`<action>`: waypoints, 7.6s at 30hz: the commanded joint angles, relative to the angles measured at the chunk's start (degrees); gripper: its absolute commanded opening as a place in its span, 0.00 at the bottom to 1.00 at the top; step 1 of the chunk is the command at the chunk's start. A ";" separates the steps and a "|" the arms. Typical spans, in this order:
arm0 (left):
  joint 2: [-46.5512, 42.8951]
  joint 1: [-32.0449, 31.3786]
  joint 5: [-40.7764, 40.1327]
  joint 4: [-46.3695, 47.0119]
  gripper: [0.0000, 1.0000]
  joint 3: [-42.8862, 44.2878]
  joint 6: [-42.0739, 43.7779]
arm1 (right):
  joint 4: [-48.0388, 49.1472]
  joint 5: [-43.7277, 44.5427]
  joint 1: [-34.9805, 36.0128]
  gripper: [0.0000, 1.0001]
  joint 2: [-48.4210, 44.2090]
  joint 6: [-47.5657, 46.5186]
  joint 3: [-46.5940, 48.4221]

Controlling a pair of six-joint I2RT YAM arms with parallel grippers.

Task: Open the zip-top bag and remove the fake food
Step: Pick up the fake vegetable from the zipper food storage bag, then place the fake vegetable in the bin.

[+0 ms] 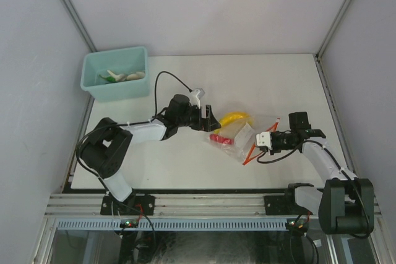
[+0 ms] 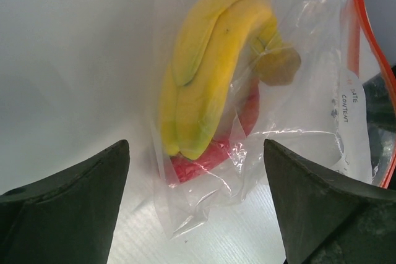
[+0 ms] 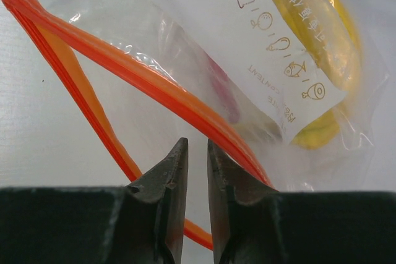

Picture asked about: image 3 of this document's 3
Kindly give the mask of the clear zip top bag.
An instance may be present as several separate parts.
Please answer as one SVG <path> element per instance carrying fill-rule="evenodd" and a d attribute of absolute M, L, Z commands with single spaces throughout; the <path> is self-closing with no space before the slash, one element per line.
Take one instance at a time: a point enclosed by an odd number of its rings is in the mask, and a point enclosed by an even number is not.
<path fill-rule="evenodd" d="M 1 1 L 128 179 L 189 140 L 184 233 L 201 246 L 213 246 L 202 204 L 208 140 L 276 190 L 354 190 L 366 176 L 387 72 L 351 0 L 341 0 L 361 46 L 351 98 L 273 0 Z M 210 58 L 231 80 L 235 124 L 212 87 Z"/>

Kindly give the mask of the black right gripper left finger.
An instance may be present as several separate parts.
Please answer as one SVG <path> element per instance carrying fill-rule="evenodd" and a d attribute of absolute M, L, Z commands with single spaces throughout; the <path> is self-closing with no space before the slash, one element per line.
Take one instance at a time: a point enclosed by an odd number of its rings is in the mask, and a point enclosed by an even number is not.
<path fill-rule="evenodd" d="M 188 141 L 121 187 L 1 189 L 2 263 L 179 263 Z"/>

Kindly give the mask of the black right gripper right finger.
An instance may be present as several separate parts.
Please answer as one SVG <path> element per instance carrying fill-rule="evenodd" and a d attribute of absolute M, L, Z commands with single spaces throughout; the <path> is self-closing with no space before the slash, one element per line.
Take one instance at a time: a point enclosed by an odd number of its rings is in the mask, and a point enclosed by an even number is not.
<path fill-rule="evenodd" d="M 207 147 L 215 263 L 394 263 L 393 192 L 279 192 Z"/>

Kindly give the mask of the red fake chili pepper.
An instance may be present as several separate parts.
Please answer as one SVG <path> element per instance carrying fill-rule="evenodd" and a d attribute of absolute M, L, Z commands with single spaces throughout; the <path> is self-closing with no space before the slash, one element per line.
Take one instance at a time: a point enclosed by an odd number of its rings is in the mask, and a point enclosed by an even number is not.
<path fill-rule="evenodd" d="M 209 59 L 209 63 L 213 71 L 213 74 L 210 76 L 212 87 L 225 108 L 226 118 L 231 124 L 235 124 L 240 120 L 241 115 L 235 96 L 231 91 L 231 80 L 211 58 Z"/>

